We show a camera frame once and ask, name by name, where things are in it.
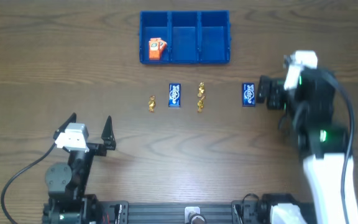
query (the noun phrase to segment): green light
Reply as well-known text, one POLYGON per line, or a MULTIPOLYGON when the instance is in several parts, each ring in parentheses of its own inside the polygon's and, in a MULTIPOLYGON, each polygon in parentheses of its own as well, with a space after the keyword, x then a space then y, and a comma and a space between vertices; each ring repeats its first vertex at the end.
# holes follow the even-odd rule
POLYGON ((325 142, 327 140, 326 130, 320 130, 320 142, 325 142))

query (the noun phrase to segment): white logo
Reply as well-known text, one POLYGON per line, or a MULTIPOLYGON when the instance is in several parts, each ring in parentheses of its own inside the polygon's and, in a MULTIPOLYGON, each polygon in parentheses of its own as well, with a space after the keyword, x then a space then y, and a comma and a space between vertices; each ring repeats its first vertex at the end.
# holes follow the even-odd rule
POLYGON ((172 90, 169 92, 169 98, 172 99, 172 103, 177 103, 177 99, 180 96, 180 85, 172 86, 172 90))
POLYGON ((247 90, 244 92, 244 99, 248 99, 248 103, 252 103, 252 99, 254 98, 254 85, 245 86, 247 90))

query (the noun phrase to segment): tic tac label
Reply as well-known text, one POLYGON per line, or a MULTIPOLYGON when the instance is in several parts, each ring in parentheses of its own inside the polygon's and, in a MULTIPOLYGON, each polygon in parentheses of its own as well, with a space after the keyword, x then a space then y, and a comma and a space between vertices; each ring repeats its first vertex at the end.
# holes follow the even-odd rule
POLYGON ((179 83, 169 84, 169 107, 180 107, 180 93, 179 83))
POLYGON ((255 106, 255 84, 242 84, 242 106, 255 106))

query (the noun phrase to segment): blue tray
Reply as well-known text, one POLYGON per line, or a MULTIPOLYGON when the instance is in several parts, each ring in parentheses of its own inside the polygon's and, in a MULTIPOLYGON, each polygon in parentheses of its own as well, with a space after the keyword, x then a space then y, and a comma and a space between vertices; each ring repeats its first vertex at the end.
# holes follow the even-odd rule
POLYGON ((229 63, 229 11, 140 12, 139 59, 144 64, 229 63), (150 38, 167 42, 160 60, 149 60, 150 38))

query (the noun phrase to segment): wooden table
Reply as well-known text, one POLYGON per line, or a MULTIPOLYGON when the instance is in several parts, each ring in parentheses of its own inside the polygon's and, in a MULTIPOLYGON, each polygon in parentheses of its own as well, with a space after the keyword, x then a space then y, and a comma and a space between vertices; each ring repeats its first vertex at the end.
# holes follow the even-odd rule
MULTIPOLYGON (((358 200, 358 1, 0 0, 0 193, 76 112, 90 141, 100 141, 112 116, 117 150, 95 157, 87 188, 102 200, 230 202, 249 192, 311 200, 296 149, 277 131, 283 112, 241 106, 241 83, 283 77, 283 55, 298 49, 315 50, 351 94, 358 200), (231 12, 229 65, 139 63, 139 11, 218 9, 231 12), (182 84, 177 110, 167 107, 171 82, 182 84)), ((344 123, 345 110, 338 100, 344 123)), ((40 223, 45 171, 67 158, 56 149, 11 185, 6 203, 16 221, 40 223)))

